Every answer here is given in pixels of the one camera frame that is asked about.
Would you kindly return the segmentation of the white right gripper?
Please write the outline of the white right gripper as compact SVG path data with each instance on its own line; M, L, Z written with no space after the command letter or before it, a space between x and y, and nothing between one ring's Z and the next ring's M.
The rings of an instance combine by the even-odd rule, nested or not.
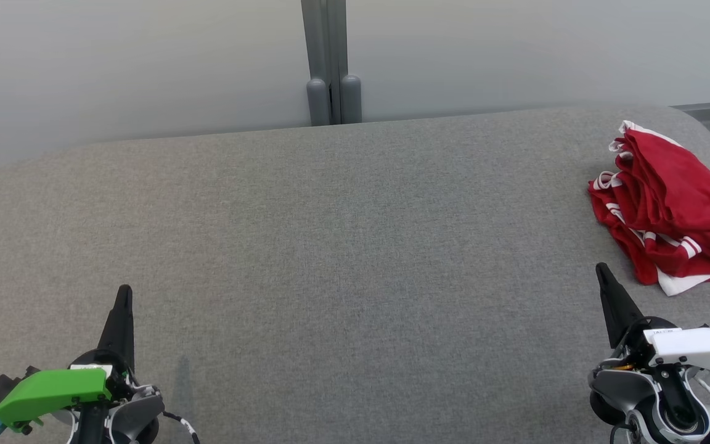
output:
M597 263L600 300L610 348L635 369L660 365L710 370L710 327L682 329L670 321L639 321L639 307L608 264Z

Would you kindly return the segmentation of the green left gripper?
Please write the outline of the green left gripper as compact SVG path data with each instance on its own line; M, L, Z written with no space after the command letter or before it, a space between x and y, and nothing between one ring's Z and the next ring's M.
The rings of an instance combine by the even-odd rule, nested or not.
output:
M0 402L0 420L14 432L27 432L45 415L66 411L79 419L87 407L110 411L133 397L134 363L133 290L122 284L98 348L67 368L40 370L24 379Z

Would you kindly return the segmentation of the red shorts with white stripes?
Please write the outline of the red shorts with white stripes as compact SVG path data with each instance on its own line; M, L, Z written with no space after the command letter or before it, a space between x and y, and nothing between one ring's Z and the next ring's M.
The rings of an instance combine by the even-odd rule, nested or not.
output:
M678 142L625 120L609 149L617 172L599 179L640 259L674 276L710 275L710 169Z

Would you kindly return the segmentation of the grey post with rounded feet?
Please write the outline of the grey post with rounded feet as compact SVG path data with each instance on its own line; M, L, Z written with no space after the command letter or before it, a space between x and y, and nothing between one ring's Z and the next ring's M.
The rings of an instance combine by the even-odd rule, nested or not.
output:
M301 0L312 126L362 122L361 79L349 72L346 0Z

